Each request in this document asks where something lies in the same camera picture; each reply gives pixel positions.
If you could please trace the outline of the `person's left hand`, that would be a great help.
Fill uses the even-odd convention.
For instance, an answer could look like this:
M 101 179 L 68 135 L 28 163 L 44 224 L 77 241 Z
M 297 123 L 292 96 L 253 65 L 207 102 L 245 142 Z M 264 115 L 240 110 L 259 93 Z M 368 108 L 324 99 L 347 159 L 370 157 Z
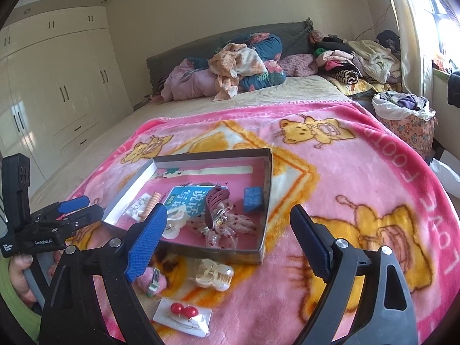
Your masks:
M 9 262 L 9 278 L 13 290 L 26 305 L 31 306 L 37 302 L 26 277 L 25 271 L 28 270 L 34 261 L 34 257 L 28 254 L 13 256 Z

